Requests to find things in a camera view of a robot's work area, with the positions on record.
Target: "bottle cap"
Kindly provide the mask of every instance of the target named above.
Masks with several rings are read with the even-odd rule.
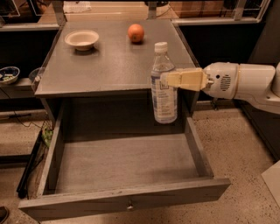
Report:
[[[166,53],[167,49],[167,42],[158,42],[155,44],[155,53]]]

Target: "table top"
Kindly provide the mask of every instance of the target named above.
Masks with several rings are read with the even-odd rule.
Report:
[[[134,23],[144,28],[142,44],[132,44],[127,35]],[[99,34],[93,49],[79,52],[65,43],[65,36],[77,30]],[[169,19],[66,22],[35,95],[75,97],[149,89],[154,45],[161,41],[168,43],[169,56],[177,68],[194,67]]]

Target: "white container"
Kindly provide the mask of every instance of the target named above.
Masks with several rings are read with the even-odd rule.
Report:
[[[155,44],[154,65],[151,71],[151,93],[155,119],[158,123],[172,123],[177,119],[177,89],[160,81],[160,75],[175,68],[169,59],[166,42]]]

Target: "ceramic bowl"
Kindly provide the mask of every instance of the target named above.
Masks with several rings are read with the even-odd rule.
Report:
[[[73,31],[66,35],[65,42],[78,51],[87,51],[92,48],[99,39],[95,31],[81,30]]]
[[[15,66],[7,66],[0,69],[0,83],[11,84],[18,79],[20,70]]]

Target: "drawer front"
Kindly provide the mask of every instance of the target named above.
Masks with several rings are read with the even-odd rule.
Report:
[[[104,192],[57,194],[21,201],[19,208],[36,221],[50,221],[213,201],[217,200],[229,185],[227,178],[196,179],[182,183],[120,188]]]

